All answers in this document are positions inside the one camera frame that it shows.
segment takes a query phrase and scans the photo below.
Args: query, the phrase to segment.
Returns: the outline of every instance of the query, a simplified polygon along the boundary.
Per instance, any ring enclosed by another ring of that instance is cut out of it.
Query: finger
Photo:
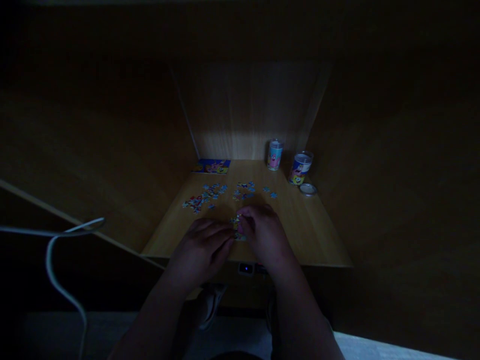
[[[196,236],[201,240],[208,239],[209,237],[215,235],[218,232],[232,228],[233,226],[230,223],[213,221],[208,226],[205,226],[201,230],[196,231]]]
[[[227,261],[229,257],[230,250],[232,249],[232,245],[234,243],[234,238],[229,237],[226,241],[223,242],[222,246],[218,249],[218,251],[213,254],[212,263],[210,266],[211,273],[210,275],[213,276],[215,273],[220,270],[223,264]]]
[[[233,238],[233,236],[234,230],[232,228],[224,229],[206,238],[204,244],[208,251],[213,255],[213,253],[215,253],[225,241],[229,238]]]
[[[240,224],[242,230],[241,233],[244,234],[248,240],[253,240],[255,238],[254,230],[244,216],[240,216]]]
[[[255,219],[259,215],[259,210],[256,205],[247,205],[239,209],[236,213]]]
[[[190,227],[188,228],[187,232],[191,232],[191,231],[199,231],[199,230],[203,230],[205,229],[207,226],[209,226],[210,224],[212,224],[215,220],[212,220],[212,219],[208,219],[208,218],[201,218],[201,219],[197,219],[195,220],[194,222],[192,222],[192,224],[190,225]]]

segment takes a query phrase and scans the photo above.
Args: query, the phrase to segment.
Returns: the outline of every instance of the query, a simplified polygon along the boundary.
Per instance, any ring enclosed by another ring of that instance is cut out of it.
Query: floor
[[[106,359],[114,343],[128,329],[135,312],[90,312],[85,359]],[[20,347],[24,359],[75,359],[82,333],[75,312],[28,313],[20,322]],[[346,360],[446,360],[403,347],[336,332],[335,338]],[[218,316],[212,328],[196,334],[185,359],[211,359],[242,350],[269,359],[272,337],[264,319]]]

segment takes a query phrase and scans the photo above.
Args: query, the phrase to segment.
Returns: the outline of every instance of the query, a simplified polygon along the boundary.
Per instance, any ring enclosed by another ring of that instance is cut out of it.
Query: hand
[[[258,260],[273,276],[287,264],[298,263],[279,216],[270,205],[249,205],[240,214],[238,231],[245,234]]]
[[[220,270],[233,243],[231,224],[195,220],[173,252],[162,278],[186,297]]]

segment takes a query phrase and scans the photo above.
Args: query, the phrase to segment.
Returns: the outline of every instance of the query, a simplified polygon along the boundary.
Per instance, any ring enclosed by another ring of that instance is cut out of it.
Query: desk shelf
[[[255,183],[254,196],[235,201],[233,192],[237,183]],[[192,196],[200,195],[203,185],[227,185],[217,200],[204,204],[199,214],[182,204]],[[270,197],[263,187],[278,194]],[[214,203],[215,209],[208,205]],[[226,175],[192,173],[185,181],[170,208],[161,220],[150,241],[142,251],[148,257],[169,258],[195,219],[212,218],[228,221],[244,205],[270,204],[278,213],[290,245],[302,265],[349,267],[352,265],[347,251],[335,230],[319,196],[306,197],[296,186],[288,183],[285,174],[270,171],[262,160],[232,160]],[[230,261],[255,262],[255,255],[245,241],[236,241]]]

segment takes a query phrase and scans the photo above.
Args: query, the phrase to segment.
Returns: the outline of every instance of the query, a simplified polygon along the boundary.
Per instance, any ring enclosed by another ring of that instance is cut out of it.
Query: cylindrical puzzle container
[[[293,159],[288,182],[296,186],[301,185],[305,180],[305,175],[309,172],[313,159],[314,155],[310,151],[304,150],[297,153]]]
[[[268,159],[266,161],[266,166],[268,169],[272,171],[277,171],[279,169],[283,149],[283,142],[278,139],[270,140],[270,150],[268,151]]]

